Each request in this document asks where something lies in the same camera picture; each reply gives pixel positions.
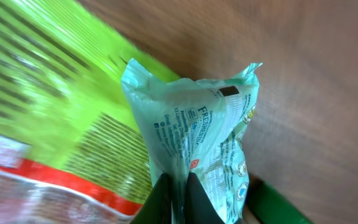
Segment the pale green wipes packet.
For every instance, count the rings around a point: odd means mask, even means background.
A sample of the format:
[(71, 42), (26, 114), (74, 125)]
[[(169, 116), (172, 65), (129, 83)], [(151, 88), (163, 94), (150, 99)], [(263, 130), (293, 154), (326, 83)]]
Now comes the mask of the pale green wipes packet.
[(148, 151), (150, 174), (173, 180), (173, 221), (185, 220), (185, 185), (200, 180), (224, 223), (242, 216), (249, 175), (242, 138), (255, 110), (259, 64), (225, 80), (181, 78), (165, 83), (130, 60), (121, 85)]

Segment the green snack bag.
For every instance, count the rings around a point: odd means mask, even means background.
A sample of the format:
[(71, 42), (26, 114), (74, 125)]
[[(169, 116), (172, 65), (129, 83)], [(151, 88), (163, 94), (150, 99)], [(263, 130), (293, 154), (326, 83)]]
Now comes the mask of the green snack bag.
[(152, 190), (121, 77), (177, 74), (76, 1), (0, 0), (0, 223), (130, 223)]

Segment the green lid spice jar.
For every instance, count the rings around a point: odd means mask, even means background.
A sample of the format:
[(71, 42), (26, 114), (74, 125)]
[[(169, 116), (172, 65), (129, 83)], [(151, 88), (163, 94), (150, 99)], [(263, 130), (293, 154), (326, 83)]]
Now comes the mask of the green lid spice jar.
[(252, 175), (244, 212), (263, 224), (313, 224), (313, 222), (279, 191)]

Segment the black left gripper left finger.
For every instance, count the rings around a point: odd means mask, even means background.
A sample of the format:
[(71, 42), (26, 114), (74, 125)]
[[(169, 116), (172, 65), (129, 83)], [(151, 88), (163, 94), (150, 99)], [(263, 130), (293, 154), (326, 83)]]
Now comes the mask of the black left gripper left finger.
[(162, 174), (130, 224), (172, 223), (172, 179)]

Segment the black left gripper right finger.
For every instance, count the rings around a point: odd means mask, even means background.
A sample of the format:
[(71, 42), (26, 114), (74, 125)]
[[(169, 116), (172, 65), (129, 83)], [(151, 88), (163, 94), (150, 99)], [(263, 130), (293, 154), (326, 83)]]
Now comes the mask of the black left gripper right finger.
[(224, 224), (193, 172), (186, 182), (184, 214), (185, 224)]

